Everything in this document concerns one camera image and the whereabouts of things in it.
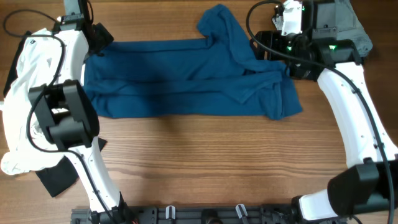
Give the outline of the blue polo shirt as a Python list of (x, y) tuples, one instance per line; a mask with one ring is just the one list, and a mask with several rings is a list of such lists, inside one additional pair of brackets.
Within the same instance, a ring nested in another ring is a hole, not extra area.
[(113, 42), (85, 63), (83, 88), (97, 114), (266, 116), (302, 111), (285, 64), (258, 60), (231, 11), (219, 4), (197, 24), (199, 39)]

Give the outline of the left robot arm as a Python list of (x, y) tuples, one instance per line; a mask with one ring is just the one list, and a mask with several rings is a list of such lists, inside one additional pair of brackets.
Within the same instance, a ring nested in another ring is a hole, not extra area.
[(90, 200), (86, 223), (136, 223), (104, 164), (98, 115), (80, 81), (59, 81), (62, 75), (79, 76), (86, 57), (100, 52), (113, 37), (101, 24), (93, 24), (88, 1), (65, 1), (64, 6), (66, 14), (50, 35), (60, 42), (60, 60), (49, 84), (29, 90), (32, 107), (27, 122), (35, 116), (46, 140), (55, 145), (47, 154), (60, 154), (72, 163)]

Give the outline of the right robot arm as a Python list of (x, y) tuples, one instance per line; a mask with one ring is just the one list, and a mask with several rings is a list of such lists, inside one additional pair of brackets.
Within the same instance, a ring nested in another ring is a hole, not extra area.
[(356, 15), (338, 1), (275, 1), (274, 31), (251, 33), (257, 56), (284, 60), (290, 78), (313, 80), (326, 96), (343, 139), (347, 169), (327, 188), (295, 197), (291, 223), (337, 222), (397, 208), (397, 146), (374, 107), (363, 58), (353, 40)]

